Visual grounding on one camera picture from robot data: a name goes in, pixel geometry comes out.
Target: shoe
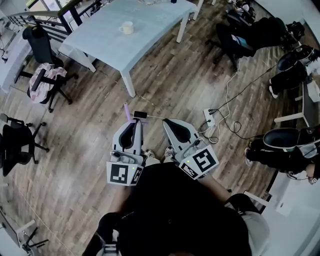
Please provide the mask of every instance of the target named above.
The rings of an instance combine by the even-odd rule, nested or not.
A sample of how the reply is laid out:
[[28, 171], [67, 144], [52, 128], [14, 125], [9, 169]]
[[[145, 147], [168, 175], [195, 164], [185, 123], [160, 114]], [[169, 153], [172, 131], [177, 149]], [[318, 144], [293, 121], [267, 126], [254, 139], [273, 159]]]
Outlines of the shoe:
[[172, 146], [168, 146], [164, 151], [164, 158], [172, 157], [174, 154], [174, 148]]
[[147, 158], [156, 158], [155, 153], [151, 149], [146, 149], [144, 154]]
[[250, 147], [246, 147], [245, 148], [245, 150], [244, 150], [244, 156], [245, 156], [245, 164], [247, 165], [247, 166], [249, 166], [249, 167], [251, 167], [253, 164], [254, 164], [254, 162], [252, 162], [251, 160], [249, 160], [248, 158], [247, 158], [247, 153], [248, 153], [248, 151], [250, 150]]
[[278, 95], [277, 95], [277, 94], [274, 94], [274, 92], [272, 91], [272, 86], [271, 86], [271, 85], [269, 86], [269, 91], [270, 91], [270, 93], [271, 93], [271, 95], [272, 95], [272, 97], [273, 97], [274, 99], [278, 98]]

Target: patterned cloth on chair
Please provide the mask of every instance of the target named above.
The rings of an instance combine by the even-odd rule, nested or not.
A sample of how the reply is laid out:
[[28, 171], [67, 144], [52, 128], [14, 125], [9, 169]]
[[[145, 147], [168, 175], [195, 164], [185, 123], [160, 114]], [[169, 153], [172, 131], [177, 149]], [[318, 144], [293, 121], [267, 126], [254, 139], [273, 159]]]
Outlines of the patterned cloth on chair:
[[29, 80], [30, 98], [33, 103], [41, 103], [42, 101], [44, 101], [47, 98], [48, 91], [50, 91], [54, 87], [53, 84], [40, 82], [38, 88], [35, 91], [32, 91], [32, 87], [34, 86], [34, 83], [42, 69], [46, 70], [44, 77], [53, 80], [56, 80], [58, 75], [65, 77], [67, 74], [67, 71], [62, 67], [55, 68], [55, 65], [49, 63], [41, 64]]

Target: black railing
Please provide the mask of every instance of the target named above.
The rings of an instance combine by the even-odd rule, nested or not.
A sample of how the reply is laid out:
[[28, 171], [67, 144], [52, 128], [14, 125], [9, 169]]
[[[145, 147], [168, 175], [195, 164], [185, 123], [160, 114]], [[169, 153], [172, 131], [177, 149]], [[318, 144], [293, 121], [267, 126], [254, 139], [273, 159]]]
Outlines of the black railing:
[[57, 11], [27, 11], [12, 14], [7, 18], [10, 22], [20, 27], [24, 25], [41, 26], [47, 31], [51, 39], [63, 43], [63, 41], [73, 31], [70, 24], [64, 18], [64, 14], [70, 11], [73, 20], [78, 26], [80, 26], [82, 24], [80, 16], [84, 15], [86, 11], [101, 1], [102, 0], [95, 0], [93, 4], [81, 13], [78, 13], [76, 10], [76, 5], [80, 3], [81, 0], [71, 0], [63, 8]]

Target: white mug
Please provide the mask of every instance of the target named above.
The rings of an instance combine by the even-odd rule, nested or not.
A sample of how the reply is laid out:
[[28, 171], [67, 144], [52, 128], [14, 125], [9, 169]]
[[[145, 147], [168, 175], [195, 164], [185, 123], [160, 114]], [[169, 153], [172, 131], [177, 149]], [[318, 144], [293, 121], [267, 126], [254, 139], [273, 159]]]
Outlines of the white mug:
[[125, 35], [130, 35], [134, 32], [134, 24], [131, 21], [126, 21], [119, 27], [119, 30]]

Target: black phone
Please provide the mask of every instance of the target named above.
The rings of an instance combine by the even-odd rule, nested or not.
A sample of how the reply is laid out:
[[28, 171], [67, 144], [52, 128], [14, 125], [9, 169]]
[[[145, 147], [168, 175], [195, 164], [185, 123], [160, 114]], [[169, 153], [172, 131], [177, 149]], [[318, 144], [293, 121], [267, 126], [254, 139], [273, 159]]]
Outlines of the black phone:
[[135, 118], [141, 118], [141, 119], [147, 119], [148, 113], [147, 112], [141, 112], [141, 111], [134, 111], [133, 117]]

